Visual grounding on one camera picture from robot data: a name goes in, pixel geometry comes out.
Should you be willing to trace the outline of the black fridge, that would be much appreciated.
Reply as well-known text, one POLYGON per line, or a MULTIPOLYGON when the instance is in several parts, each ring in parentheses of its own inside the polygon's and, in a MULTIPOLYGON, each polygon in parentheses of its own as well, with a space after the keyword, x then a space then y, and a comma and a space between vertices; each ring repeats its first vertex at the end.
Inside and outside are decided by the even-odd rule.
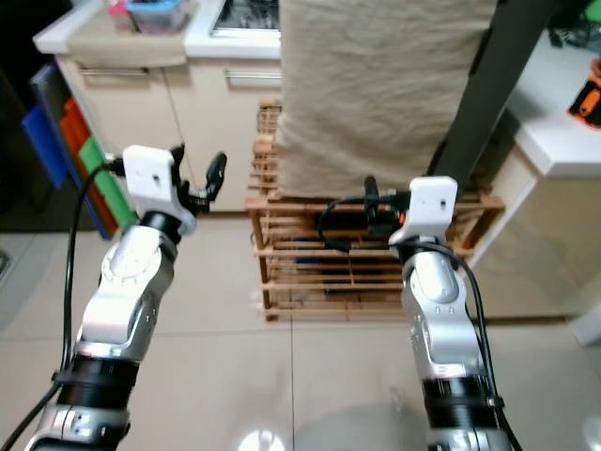
POLYGON ((24 133, 22 120, 36 103, 27 85, 46 64, 33 36, 54 21, 56 8, 38 0, 0 0, 1 207, 3 232, 44 233, 57 228, 55 188, 24 133))

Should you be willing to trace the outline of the white-topped beige kitchen cabinet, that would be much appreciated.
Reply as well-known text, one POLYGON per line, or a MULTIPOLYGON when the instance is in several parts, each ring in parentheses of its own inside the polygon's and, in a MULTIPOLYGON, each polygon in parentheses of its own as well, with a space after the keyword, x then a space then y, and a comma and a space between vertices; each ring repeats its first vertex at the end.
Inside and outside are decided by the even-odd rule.
POLYGON ((189 0, 193 18, 184 38, 185 65, 150 68, 150 76, 83 76, 83 66, 66 54, 66 39, 106 0, 77 0, 65 16, 33 38, 43 54, 54 56, 87 125, 107 153, 131 145, 168 148, 184 143, 181 172, 201 183, 216 153, 228 158, 216 213, 244 213, 252 172, 256 115, 261 100, 279 89, 232 87, 224 71, 282 73, 279 39, 214 38, 211 27, 223 0, 189 0))

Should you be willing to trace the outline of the wooden slatted crate rack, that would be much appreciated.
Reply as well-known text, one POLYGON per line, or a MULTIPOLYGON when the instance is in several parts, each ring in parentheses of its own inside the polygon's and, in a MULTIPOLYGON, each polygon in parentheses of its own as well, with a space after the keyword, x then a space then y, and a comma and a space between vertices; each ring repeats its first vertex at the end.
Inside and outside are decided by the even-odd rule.
POLYGON ((327 249, 316 232, 327 199, 276 192, 275 100, 259 103, 250 194, 259 297, 267 319, 402 319, 402 263, 386 236, 366 231, 363 207, 334 208, 327 237, 349 241, 351 252, 327 249))

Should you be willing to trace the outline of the green cutting board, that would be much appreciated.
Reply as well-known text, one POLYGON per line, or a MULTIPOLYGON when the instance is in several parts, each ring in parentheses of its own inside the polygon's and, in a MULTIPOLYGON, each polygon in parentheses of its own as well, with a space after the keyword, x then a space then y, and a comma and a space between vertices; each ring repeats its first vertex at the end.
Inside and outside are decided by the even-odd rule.
MULTIPOLYGON (((89 137, 78 150, 78 156, 85 164, 87 172, 94 171, 106 163, 106 155, 102 153, 99 143, 94 137, 89 137)), ((96 192, 102 198, 106 214, 113 220, 111 229, 125 229, 137 223, 137 215, 129 205, 123 189, 117 185, 117 179, 107 169, 99 172, 93 180, 96 192)))

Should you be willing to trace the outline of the large beige hanging cloth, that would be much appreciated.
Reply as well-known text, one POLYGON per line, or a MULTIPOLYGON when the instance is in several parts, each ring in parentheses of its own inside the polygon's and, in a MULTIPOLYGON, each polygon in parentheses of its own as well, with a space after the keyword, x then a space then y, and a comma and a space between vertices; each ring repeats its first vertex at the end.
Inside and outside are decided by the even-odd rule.
POLYGON ((282 0, 278 190, 405 190, 455 119, 498 0, 282 0))

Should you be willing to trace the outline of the orange cutting board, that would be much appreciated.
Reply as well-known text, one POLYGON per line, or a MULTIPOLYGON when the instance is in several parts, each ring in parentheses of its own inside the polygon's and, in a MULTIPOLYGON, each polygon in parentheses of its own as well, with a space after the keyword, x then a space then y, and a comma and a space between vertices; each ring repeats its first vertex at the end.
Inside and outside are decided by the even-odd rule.
POLYGON ((67 99, 63 104, 63 116, 59 120, 60 132, 66 141, 66 149, 74 159, 78 160, 79 150, 91 137, 85 116, 74 98, 67 99))

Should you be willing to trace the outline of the small beige cloth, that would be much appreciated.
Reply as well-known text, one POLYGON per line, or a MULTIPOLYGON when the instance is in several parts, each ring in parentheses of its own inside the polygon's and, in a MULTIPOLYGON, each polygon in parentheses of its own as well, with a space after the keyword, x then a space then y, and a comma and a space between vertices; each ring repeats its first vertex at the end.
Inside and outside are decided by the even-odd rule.
POLYGON ((66 54, 83 68, 138 69, 185 65, 184 38, 196 5, 183 8, 175 33, 148 35, 121 30, 106 11, 96 12, 66 39, 66 54))

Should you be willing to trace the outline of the clear container with blue lid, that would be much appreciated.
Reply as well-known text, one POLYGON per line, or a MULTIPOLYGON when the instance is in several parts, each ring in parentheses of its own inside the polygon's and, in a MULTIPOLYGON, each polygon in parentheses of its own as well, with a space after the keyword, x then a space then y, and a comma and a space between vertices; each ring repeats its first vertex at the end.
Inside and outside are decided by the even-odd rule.
POLYGON ((175 34, 189 18, 188 0, 130 0, 126 11, 138 33, 148 35, 175 34))

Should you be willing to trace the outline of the steel cooking hob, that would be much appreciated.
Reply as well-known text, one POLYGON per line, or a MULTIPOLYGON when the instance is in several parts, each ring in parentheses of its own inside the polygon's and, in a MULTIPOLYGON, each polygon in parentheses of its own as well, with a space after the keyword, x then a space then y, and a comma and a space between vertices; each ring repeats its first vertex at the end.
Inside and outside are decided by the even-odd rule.
POLYGON ((211 27, 214 38, 278 39, 279 0, 223 0, 211 27))

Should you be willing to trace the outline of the small pink item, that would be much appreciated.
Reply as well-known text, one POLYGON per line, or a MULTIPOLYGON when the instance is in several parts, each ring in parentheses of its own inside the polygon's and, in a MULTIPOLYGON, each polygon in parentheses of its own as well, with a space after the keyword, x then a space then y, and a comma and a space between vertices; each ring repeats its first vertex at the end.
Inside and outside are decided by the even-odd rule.
POLYGON ((119 26, 128 26, 131 23, 131 16, 128 10, 128 0, 104 0, 107 16, 119 26))

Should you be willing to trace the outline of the white counter unit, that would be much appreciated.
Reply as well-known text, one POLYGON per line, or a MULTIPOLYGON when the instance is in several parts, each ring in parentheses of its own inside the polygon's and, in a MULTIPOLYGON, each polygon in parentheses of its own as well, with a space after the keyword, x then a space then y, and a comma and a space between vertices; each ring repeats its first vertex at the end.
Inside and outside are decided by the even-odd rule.
POLYGON ((601 130, 570 117, 596 55, 541 38, 499 126, 502 216, 471 265, 491 318, 578 317, 601 302, 601 130))

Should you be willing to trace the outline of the orange and black tool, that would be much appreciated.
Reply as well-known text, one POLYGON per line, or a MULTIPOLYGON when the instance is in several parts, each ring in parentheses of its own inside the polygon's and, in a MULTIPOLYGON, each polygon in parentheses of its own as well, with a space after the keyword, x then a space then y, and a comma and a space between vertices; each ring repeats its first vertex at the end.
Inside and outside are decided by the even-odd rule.
POLYGON ((567 108, 567 115, 590 129, 601 130, 601 56, 590 64, 587 82, 567 108))

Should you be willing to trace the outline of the white plastic object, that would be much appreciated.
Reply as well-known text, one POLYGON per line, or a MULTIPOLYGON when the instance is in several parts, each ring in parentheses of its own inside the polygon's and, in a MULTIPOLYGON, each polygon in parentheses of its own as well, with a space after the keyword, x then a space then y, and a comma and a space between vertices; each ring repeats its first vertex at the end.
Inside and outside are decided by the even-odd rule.
POLYGON ((571 319, 568 328, 582 348, 601 347, 601 304, 571 319))

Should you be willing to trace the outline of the black slanted post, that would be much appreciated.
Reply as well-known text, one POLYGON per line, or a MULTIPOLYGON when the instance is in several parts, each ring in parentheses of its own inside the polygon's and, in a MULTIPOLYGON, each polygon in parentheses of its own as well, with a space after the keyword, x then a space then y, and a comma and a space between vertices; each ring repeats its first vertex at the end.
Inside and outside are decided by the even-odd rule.
POLYGON ((426 175, 455 178, 460 188, 469 184, 516 82, 559 4, 560 0, 498 1, 455 119, 439 142, 426 175))

